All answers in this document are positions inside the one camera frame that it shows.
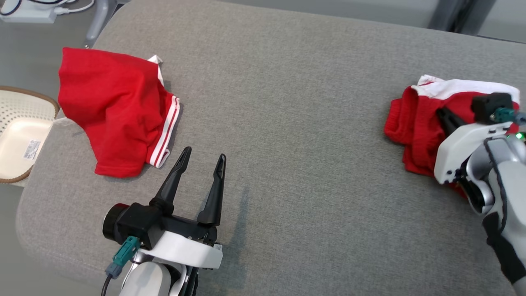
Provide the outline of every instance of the metal table leg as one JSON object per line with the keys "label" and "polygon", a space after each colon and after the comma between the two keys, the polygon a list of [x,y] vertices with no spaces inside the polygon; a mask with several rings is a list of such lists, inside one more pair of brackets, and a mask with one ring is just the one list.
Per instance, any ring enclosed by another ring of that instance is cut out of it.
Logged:
{"label": "metal table leg", "polygon": [[86,48],[93,47],[97,37],[101,33],[104,26],[106,26],[109,19],[112,17],[113,12],[117,8],[117,0],[96,0],[95,4],[97,6],[97,10],[86,35],[86,41],[84,43]]}

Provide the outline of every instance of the white power strip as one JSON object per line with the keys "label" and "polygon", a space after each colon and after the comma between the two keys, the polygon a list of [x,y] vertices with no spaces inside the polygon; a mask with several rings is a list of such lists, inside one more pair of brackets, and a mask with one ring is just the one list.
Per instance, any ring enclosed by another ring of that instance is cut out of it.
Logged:
{"label": "white power strip", "polygon": [[[2,12],[9,12],[10,7],[15,7],[18,0],[6,0]],[[54,8],[42,7],[33,4],[30,1],[22,0],[20,7],[12,15],[0,16],[0,19],[6,23],[33,23],[33,24],[52,24],[55,22],[57,15]]]}

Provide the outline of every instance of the gray floor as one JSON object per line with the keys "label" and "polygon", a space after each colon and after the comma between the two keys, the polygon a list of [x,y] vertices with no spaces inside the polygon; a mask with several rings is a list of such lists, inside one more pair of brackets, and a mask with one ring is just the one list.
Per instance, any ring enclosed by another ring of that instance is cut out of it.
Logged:
{"label": "gray floor", "polygon": [[[72,7],[82,7],[79,0]],[[7,24],[0,21],[0,85],[37,91],[53,98],[58,94],[62,47],[81,47],[95,10],[58,16],[53,25]],[[100,295],[89,287],[44,270],[27,256],[15,233],[15,214],[22,188],[0,184],[0,294],[1,295]]]}

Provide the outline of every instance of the white cable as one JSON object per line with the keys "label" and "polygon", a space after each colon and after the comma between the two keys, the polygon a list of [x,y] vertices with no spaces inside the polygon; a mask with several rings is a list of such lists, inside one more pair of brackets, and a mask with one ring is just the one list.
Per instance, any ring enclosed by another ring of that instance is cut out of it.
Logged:
{"label": "white cable", "polygon": [[48,9],[48,5],[53,5],[53,6],[61,6],[62,4],[65,4],[67,3],[69,0],[62,0],[62,1],[49,1],[49,3],[47,3],[46,1],[34,1],[34,0],[29,0],[30,2],[32,2],[34,5],[36,5],[37,7],[45,7],[46,9]]}
{"label": "white cable", "polygon": [[84,7],[81,7],[81,8],[69,9],[69,8],[63,8],[63,7],[55,7],[54,11],[55,11],[55,13],[57,15],[67,14],[67,13],[74,13],[74,12],[82,12],[82,11],[85,11],[85,10],[89,9],[90,7],[92,7],[93,4],[95,4],[95,0],[92,0],[88,5],[86,5]]}

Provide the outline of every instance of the red cloth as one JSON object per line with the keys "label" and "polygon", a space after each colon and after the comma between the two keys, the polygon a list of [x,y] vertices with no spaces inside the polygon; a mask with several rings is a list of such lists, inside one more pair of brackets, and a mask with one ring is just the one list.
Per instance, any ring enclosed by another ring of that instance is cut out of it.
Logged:
{"label": "red cloth", "polygon": [[63,54],[58,102],[86,132],[95,173],[131,177],[145,162],[161,167],[180,108],[159,80],[158,65],[97,50],[64,48]]}
{"label": "red cloth", "polygon": [[[502,83],[444,81],[424,75],[417,85],[407,87],[402,98],[391,102],[383,130],[391,140],[406,146],[402,157],[406,170],[434,176],[438,146],[446,138],[436,115],[437,109],[446,106],[465,122],[473,123],[473,97],[491,93],[509,93],[513,107],[519,109],[519,90]],[[510,133],[517,131],[518,127],[513,124]]]}

